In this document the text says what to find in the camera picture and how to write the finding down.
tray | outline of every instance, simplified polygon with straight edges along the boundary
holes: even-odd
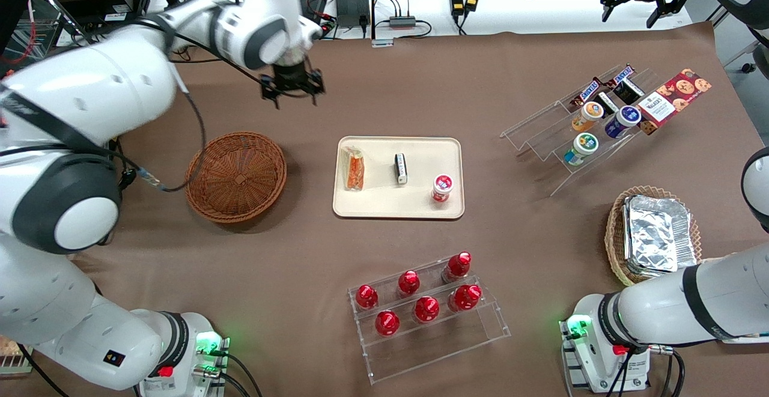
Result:
[[[363,151],[363,190],[344,189],[341,148]],[[406,156],[409,182],[399,186],[395,178],[395,154]],[[432,199],[435,176],[447,173],[454,189],[444,203]],[[464,214],[462,150],[456,139],[432,137],[347,136],[339,141],[334,213],[340,217],[374,219],[458,219]]]

white table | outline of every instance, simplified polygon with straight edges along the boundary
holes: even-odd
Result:
[[[407,0],[399,0],[406,14]],[[165,0],[150,0],[149,11],[161,11]],[[511,31],[519,34],[546,34],[561,32],[643,31],[646,19],[655,5],[629,2],[618,6],[606,23],[601,21],[603,7],[599,0],[478,0],[478,10],[471,13],[464,30],[468,34],[488,35]],[[327,3],[325,11],[336,16],[335,1]],[[448,0],[411,0],[411,14],[418,20],[430,22],[430,35],[456,35],[457,28],[449,14]],[[393,15],[392,4],[379,0],[376,5],[377,22]],[[673,16],[657,20],[652,30],[677,28],[691,24],[686,9]],[[422,33],[426,28],[392,30],[387,24],[377,28],[377,39]],[[339,29],[336,38],[362,38],[360,28]],[[366,38],[371,38],[371,28]]]

round wicker basket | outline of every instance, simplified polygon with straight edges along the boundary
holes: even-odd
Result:
[[[200,153],[187,168],[195,170]],[[234,132],[205,146],[198,177],[184,190],[195,212],[217,223],[237,223],[258,216],[283,191],[286,162],[283,151],[268,137]]]
[[[652,198],[678,198],[657,187],[643,186],[633,187],[627,189],[620,194],[612,205],[612,210],[609,211],[609,219],[606,224],[606,237],[604,243],[606,244],[606,252],[609,256],[609,263],[612,265],[612,271],[615,272],[617,278],[626,286],[634,285],[635,283],[643,282],[648,277],[636,276],[632,274],[625,265],[624,260],[624,220],[622,217],[622,206],[624,205],[625,198],[632,195],[645,195]],[[695,255],[697,262],[702,260],[702,244],[700,242],[700,228],[697,227],[695,218],[691,218],[689,224],[689,236],[691,237],[692,246],[695,247]]]

acrylic display rack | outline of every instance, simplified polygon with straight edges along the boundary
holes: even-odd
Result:
[[[371,385],[510,336],[497,300],[475,274],[470,272],[458,282],[443,282],[440,274],[448,260],[443,258],[413,268],[419,276],[420,287],[408,298],[397,295],[402,272],[368,283],[379,296],[379,304],[373,309],[358,306],[355,301],[358,287],[348,290]],[[454,313],[448,309],[448,296],[461,285],[479,285],[483,296],[472,310]],[[426,324],[412,318],[415,302],[422,296],[432,296],[440,302],[439,316]],[[400,328],[390,337],[380,336],[374,328],[374,320],[383,310],[395,312],[401,320]]]
[[[618,65],[604,74],[601,74],[598,78],[601,79],[602,82],[608,82],[608,80],[615,77],[620,71],[623,71],[624,68],[625,65]],[[629,77],[634,84],[643,90],[645,96],[662,83],[659,77],[649,69],[632,74]],[[617,151],[624,145],[627,145],[633,137],[640,133],[640,129],[633,127],[626,129],[624,134],[618,139],[612,139],[606,135],[606,132],[604,131],[604,126],[606,126],[610,117],[605,118],[605,120],[597,121],[585,132],[592,133],[598,139],[598,150],[596,150],[592,156],[586,157],[585,162],[581,165],[573,166],[566,163],[566,161],[564,161],[564,154],[571,148],[574,138],[580,133],[575,131],[571,126],[571,120],[573,120],[574,116],[577,116],[580,107],[571,104],[571,101],[577,95],[582,93],[588,85],[590,85],[590,82],[579,89],[575,89],[565,97],[555,101],[553,104],[544,107],[539,112],[529,116],[526,120],[517,123],[515,126],[508,128],[499,135],[500,138],[509,140],[517,151],[521,151],[521,154],[523,151],[530,149],[543,162],[549,158],[557,159],[561,162],[561,165],[565,170],[560,171],[560,173],[563,173],[565,179],[557,188],[555,188],[555,191],[550,194],[550,197],[582,177],[585,173],[595,169],[607,159],[612,158]],[[621,108],[623,105],[626,105],[612,91],[608,91],[607,88],[600,88],[598,91],[606,92],[606,95],[615,102],[617,107]]]

red bottle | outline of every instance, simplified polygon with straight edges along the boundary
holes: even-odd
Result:
[[[384,312],[379,312],[377,315],[376,320],[374,320],[374,326],[376,326],[380,336],[389,337],[395,334],[398,328],[401,327],[401,320],[399,320],[398,315],[390,310],[384,310]]]
[[[440,312],[440,304],[432,296],[423,296],[414,305],[414,320],[417,323],[428,323],[437,318]]]
[[[448,309],[454,313],[470,310],[478,304],[482,295],[477,285],[461,285],[448,296]]]
[[[379,295],[370,285],[362,285],[355,293],[355,301],[363,310],[373,309],[379,303]]]
[[[407,298],[419,288],[419,276],[414,271],[406,271],[398,279],[398,296]]]
[[[447,283],[456,282],[467,276],[472,259],[469,252],[461,252],[458,255],[452,256],[443,270],[443,281]]]

